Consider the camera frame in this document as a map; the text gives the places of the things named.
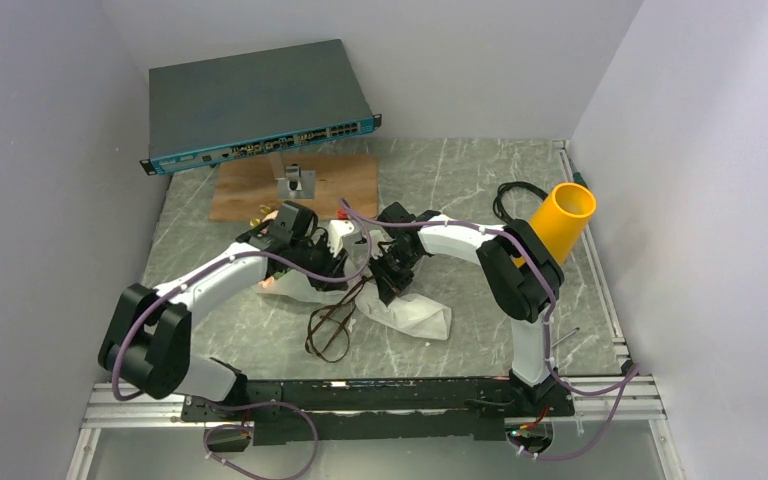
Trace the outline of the brown satin ribbon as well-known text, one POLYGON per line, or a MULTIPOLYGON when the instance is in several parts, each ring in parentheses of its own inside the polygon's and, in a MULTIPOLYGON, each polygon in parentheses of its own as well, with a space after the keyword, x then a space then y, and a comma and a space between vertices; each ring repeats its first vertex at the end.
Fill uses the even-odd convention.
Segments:
POLYGON ((362 276, 336 303, 318 308, 309 315, 304 341, 307 354, 329 364, 345 358, 351 346, 349 324, 357 310, 356 300, 371 280, 371 276, 362 276))

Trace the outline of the pink flower bouquet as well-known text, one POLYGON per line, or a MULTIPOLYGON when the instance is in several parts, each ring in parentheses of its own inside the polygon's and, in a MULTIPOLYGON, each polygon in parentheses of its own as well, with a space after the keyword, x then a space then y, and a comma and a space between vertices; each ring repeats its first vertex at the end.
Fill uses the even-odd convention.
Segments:
MULTIPOLYGON (((277 217, 278 211, 268 205, 260 205, 258 214, 258 217, 252 218, 249 221, 249 226, 252 229, 258 230, 262 234, 266 234, 269 231, 271 223, 277 217)), ((285 275, 285 273, 285 270, 276 271, 274 274, 271 274, 269 277, 259 283, 260 288, 264 291, 274 290, 275 283, 280 280, 281 277, 285 275)))

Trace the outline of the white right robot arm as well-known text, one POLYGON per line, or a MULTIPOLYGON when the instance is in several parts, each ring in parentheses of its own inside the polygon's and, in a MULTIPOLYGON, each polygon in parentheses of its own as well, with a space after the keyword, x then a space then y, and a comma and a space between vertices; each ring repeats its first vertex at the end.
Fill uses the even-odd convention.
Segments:
POLYGON ((531 225, 524 220, 474 224, 431 210, 413 215, 398 202, 368 222, 390 237, 383 254, 368 263, 386 305, 410 286, 413 267, 423 257, 451 257, 481 267, 496 304, 511 319, 511 374, 518 380, 510 391, 512 404, 524 415, 545 407, 555 374, 546 325, 564 274, 531 225))

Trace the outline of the white wrapping paper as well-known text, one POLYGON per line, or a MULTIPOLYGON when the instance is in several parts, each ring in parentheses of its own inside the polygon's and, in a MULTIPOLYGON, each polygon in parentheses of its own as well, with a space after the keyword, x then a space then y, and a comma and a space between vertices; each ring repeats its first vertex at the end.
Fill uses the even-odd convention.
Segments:
POLYGON ((258 284, 254 291, 261 295, 280 296, 308 304, 317 304, 321 308, 336 303, 348 289, 361 280, 362 276, 371 276, 372 280, 357 297, 357 310, 349 324, 350 332, 354 325, 354 317, 362 314, 385 327, 415 338, 448 339, 452 320, 451 308, 419 294, 406 294, 385 306, 378 298, 375 278, 369 269, 370 260, 368 267, 359 274, 358 267, 346 255, 344 276, 350 275, 352 278, 337 283, 311 278, 304 272, 286 268, 280 264, 276 271, 285 270, 286 273, 275 283, 275 289, 264 291, 258 284))

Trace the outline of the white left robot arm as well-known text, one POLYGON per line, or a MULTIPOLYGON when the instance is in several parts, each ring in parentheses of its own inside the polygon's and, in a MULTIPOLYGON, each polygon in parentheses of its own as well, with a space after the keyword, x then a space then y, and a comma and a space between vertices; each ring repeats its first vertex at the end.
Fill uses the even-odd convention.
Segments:
POLYGON ((221 419, 239 417, 248 402, 247 376, 193 354, 194 325, 237 293, 290 270, 317 290, 344 287, 348 254, 336 225, 320 227, 311 209, 287 201, 275 218, 194 271, 156 287, 128 286, 101 342, 99 365, 139 394, 200 397, 221 419))

